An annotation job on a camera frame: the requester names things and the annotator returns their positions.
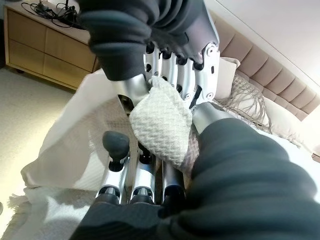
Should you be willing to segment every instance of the black fingertip pad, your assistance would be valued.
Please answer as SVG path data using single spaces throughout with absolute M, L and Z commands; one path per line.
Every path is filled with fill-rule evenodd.
M 128 136 L 116 131 L 106 131 L 102 137 L 102 144 L 113 161 L 124 159 L 130 150 Z

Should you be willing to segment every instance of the beige headboard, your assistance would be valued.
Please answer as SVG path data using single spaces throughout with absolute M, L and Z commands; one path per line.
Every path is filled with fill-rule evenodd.
M 320 95 L 279 62 L 237 32 L 215 14 L 211 14 L 220 38 L 221 57 L 238 59 L 238 70 L 262 94 L 289 110 L 301 121 L 319 104 Z

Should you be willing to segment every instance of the beige carpet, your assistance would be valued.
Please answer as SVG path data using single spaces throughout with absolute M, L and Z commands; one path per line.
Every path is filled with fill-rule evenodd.
M 35 160 L 46 133 L 72 97 L 71 90 L 0 69 L 0 237 L 11 220 L 9 196 L 23 193 L 20 170 Z

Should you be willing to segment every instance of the black cable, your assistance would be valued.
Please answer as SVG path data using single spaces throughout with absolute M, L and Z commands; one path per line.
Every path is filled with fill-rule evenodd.
M 60 11 L 58 13 L 54 12 L 52 9 L 44 9 L 44 5 L 42 3 L 28 3 L 28 2 L 22 2 L 21 3 L 21 7 L 26 10 L 28 13 L 38 16 L 40 18 L 43 19 L 48 19 L 51 20 L 51 22 L 60 27 L 60 28 L 72 28 L 75 24 L 76 24 L 76 17 L 75 14 L 77 13 L 74 9 L 74 7 L 69 7 L 67 4 L 63 3 L 63 2 L 59 2 L 55 8 L 58 9 L 58 6 L 60 4 L 63 4 L 65 7 L 61 8 Z M 27 8 L 25 8 L 24 5 L 28 5 L 30 10 L 28 10 Z M 60 24 L 57 24 L 56 22 L 54 22 L 55 20 L 60 21 L 63 20 L 66 16 L 68 16 L 69 14 L 72 14 L 72 22 L 71 25 L 67 25 L 67 26 L 63 26 Z

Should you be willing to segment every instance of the robotic hand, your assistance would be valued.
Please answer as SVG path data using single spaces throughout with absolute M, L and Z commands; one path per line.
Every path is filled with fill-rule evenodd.
M 199 157 L 186 198 L 173 191 L 156 205 L 154 157 L 140 146 L 137 169 L 148 177 L 139 184 L 150 188 L 134 187 L 121 205 L 129 139 L 107 132 L 103 145 L 113 161 L 71 240 L 319 239 L 320 208 L 308 174 L 276 142 L 208 102 L 220 54 L 203 0 L 77 1 L 90 48 L 122 105 L 130 111 L 148 94 L 150 75 L 166 79 L 193 108 Z

